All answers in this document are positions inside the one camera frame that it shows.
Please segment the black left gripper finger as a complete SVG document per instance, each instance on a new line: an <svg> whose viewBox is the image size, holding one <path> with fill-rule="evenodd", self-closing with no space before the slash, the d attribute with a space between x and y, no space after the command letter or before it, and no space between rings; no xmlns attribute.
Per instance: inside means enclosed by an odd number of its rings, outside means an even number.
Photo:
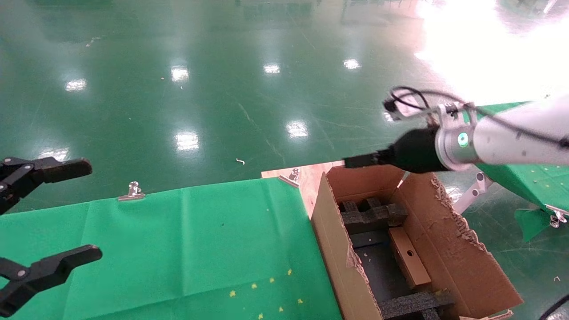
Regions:
<svg viewBox="0 0 569 320"><path fill-rule="evenodd" d="M45 257L30 267L2 257L0 274L8 283L0 292L1 316L13 316L38 293L63 285L75 268L101 259L101 249L91 244Z"/></svg>
<svg viewBox="0 0 569 320"><path fill-rule="evenodd" d="M41 184L73 180L92 172L92 165L85 158L68 161L53 157L36 160L3 158L0 164L0 214L10 211Z"/></svg>

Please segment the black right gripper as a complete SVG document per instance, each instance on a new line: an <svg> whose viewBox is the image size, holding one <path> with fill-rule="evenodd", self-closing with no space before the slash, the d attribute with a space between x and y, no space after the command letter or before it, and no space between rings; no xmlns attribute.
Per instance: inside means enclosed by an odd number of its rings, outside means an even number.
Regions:
<svg viewBox="0 0 569 320"><path fill-rule="evenodd" d="M447 172L436 150L438 127L409 130L388 148L343 158L345 168L392 165L411 173Z"/></svg>

